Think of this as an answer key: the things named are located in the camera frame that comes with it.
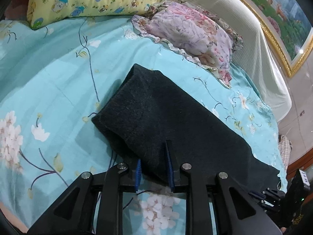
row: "silver bolt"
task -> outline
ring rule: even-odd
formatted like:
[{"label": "silver bolt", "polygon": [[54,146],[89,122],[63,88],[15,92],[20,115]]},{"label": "silver bolt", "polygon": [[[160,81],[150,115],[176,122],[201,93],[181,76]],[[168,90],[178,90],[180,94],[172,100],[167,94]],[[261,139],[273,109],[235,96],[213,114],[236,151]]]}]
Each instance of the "silver bolt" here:
[{"label": "silver bolt", "polygon": [[126,164],[126,163],[118,163],[118,164],[117,164],[117,167],[118,167],[119,169],[125,169],[125,168],[127,168],[127,164]]},{"label": "silver bolt", "polygon": [[221,178],[221,179],[226,179],[226,178],[228,178],[228,174],[226,173],[226,172],[220,172],[219,173],[219,177]]},{"label": "silver bolt", "polygon": [[85,172],[83,172],[83,173],[81,174],[81,177],[82,177],[83,179],[88,179],[88,178],[90,178],[90,175],[91,175],[90,172],[85,171]]},{"label": "silver bolt", "polygon": [[185,164],[182,165],[182,168],[183,169],[191,169],[191,164],[185,163]]}]

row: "light blue floral bed sheet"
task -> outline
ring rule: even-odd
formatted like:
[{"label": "light blue floral bed sheet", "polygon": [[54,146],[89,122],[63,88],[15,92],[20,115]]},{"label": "light blue floral bed sheet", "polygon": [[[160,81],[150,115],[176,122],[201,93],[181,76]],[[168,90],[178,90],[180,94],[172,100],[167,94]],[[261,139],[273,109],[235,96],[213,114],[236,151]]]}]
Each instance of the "light blue floral bed sheet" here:
[{"label": "light blue floral bed sheet", "polygon": [[[134,63],[160,70],[241,135],[256,158],[281,171],[286,190],[277,124],[246,73],[231,64],[227,89],[208,71],[136,35],[130,19],[65,19],[36,31],[0,22],[0,201],[27,227],[79,174],[109,167],[112,150],[90,118]],[[124,234],[184,234],[184,196],[147,180],[142,190],[153,192],[124,195],[124,204],[134,197],[124,210]]]}]

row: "black cloth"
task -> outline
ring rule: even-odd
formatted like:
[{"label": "black cloth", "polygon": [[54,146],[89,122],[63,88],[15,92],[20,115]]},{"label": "black cloth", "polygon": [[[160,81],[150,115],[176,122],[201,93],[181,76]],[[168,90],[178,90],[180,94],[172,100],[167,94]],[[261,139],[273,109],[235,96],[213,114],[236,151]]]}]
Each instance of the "black cloth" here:
[{"label": "black cloth", "polygon": [[204,177],[224,171],[256,191],[276,189],[280,181],[277,169],[254,158],[242,137],[160,71],[135,64],[92,122],[121,157],[137,155],[143,172],[165,182],[167,139],[178,164],[190,163]]}]

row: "tiled wall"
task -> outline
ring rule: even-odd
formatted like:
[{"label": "tiled wall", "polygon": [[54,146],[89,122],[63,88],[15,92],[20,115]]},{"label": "tiled wall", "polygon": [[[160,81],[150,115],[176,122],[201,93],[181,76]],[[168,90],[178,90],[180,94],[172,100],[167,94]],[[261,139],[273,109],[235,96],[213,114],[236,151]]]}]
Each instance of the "tiled wall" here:
[{"label": "tiled wall", "polygon": [[313,148],[313,51],[292,78],[284,74],[283,77],[289,89],[292,107],[278,128],[292,142],[289,163],[293,163]]}]

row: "framed painting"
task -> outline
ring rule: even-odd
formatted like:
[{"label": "framed painting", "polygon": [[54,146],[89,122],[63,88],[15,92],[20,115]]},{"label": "framed painting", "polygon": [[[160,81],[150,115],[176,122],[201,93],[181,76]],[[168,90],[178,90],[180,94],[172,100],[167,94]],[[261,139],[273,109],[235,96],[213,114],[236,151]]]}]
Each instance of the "framed painting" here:
[{"label": "framed painting", "polygon": [[313,28],[296,0],[240,0],[259,20],[286,73],[292,77],[313,48]]}]

